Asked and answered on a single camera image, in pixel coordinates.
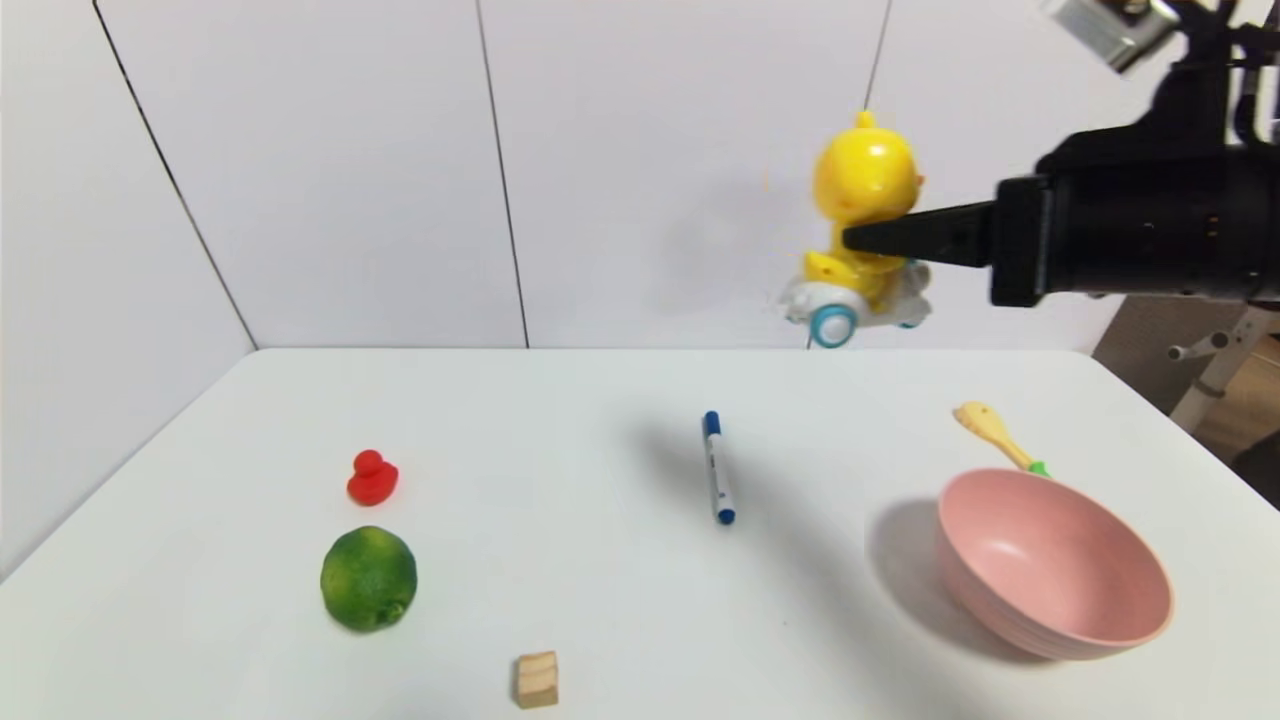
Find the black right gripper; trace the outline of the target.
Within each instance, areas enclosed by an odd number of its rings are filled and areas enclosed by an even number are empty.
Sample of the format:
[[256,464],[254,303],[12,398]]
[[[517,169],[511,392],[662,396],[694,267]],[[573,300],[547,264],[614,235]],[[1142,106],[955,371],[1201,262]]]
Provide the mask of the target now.
[[1009,179],[995,202],[849,227],[842,243],[954,266],[992,263],[997,306],[1033,307],[1052,293],[1257,302],[1262,161],[1228,149]]

